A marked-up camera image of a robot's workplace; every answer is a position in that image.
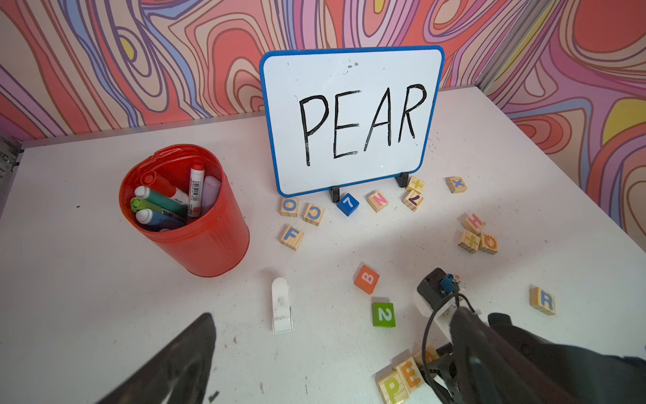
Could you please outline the wooden block green P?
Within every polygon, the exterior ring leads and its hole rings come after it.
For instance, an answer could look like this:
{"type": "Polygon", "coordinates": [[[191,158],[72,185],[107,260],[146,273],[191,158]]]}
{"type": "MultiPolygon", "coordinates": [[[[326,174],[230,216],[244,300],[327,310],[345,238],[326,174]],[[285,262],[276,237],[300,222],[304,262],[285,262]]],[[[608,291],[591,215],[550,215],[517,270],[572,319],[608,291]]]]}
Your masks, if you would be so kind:
{"type": "Polygon", "coordinates": [[[409,398],[404,382],[396,370],[377,381],[381,397],[386,404],[401,404],[409,398]]]}

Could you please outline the wooden block orange E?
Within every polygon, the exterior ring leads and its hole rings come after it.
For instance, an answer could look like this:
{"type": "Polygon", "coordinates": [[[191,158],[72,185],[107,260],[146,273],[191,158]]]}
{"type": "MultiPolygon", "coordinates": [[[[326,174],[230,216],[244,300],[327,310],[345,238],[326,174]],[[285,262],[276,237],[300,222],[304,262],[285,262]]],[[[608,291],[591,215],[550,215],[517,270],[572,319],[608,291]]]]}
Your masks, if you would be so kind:
{"type": "Polygon", "coordinates": [[[403,360],[395,366],[395,370],[400,376],[405,390],[410,395],[416,389],[424,384],[422,374],[417,366],[417,362],[413,357],[403,360]]]}

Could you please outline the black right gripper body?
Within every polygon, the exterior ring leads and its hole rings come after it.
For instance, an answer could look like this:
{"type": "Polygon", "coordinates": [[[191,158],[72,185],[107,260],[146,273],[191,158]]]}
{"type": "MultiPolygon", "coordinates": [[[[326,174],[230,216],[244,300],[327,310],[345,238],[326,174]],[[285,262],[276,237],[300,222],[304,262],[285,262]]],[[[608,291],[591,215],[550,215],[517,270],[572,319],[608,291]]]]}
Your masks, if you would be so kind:
{"type": "Polygon", "coordinates": [[[449,323],[453,351],[423,375],[442,403],[574,403],[525,356],[465,307],[449,323]]]}

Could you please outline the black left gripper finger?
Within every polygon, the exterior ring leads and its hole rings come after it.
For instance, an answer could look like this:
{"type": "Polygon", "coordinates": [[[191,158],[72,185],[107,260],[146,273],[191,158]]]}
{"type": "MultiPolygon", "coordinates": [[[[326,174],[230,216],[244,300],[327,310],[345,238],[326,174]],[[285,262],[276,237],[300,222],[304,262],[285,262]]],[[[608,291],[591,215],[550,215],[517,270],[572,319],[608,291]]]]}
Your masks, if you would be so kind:
{"type": "Polygon", "coordinates": [[[213,316],[199,316],[101,403],[201,403],[215,352],[213,316]]]}

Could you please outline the wooden block blue R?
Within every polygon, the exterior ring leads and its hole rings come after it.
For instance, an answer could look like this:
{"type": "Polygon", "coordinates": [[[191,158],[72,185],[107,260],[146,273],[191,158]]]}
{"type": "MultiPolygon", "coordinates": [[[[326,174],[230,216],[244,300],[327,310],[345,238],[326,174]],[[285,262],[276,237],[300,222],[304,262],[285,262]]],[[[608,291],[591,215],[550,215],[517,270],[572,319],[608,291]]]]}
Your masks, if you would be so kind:
{"type": "Polygon", "coordinates": [[[529,304],[547,316],[557,314],[555,297],[539,287],[530,289],[529,304]]]}

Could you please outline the wooden block orange A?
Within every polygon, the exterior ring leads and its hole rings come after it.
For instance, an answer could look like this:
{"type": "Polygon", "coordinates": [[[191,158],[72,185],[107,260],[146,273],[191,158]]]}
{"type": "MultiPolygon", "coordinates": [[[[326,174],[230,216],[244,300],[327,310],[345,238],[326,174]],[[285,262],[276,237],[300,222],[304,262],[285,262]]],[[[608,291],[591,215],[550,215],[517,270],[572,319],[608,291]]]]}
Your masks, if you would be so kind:
{"type": "Polygon", "coordinates": [[[426,359],[426,362],[428,365],[430,365],[433,361],[437,360],[439,358],[439,354],[437,353],[437,350],[432,345],[427,345],[425,348],[420,348],[417,350],[417,352],[413,355],[413,359],[415,360],[418,369],[420,372],[424,372],[424,365],[423,365],[423,359],[426,359]]]}

